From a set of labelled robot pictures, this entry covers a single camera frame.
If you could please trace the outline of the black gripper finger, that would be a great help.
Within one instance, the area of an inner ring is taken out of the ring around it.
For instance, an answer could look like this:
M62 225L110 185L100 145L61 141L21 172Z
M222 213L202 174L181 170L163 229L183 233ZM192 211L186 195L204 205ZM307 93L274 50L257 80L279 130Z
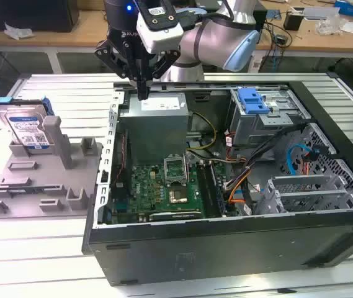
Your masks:
M130 84L137 90L138 99L144 99L144 82L132 44L128 40L123 40L121 41L121 52L114 53L114 49L115 47L107 39L98 44L94 53L120 78L128 78Z
M166 51L164 55L152 65L147 63L143 68L143 99L148 99L150 86L154 79L159 79L180 57L179 50Z

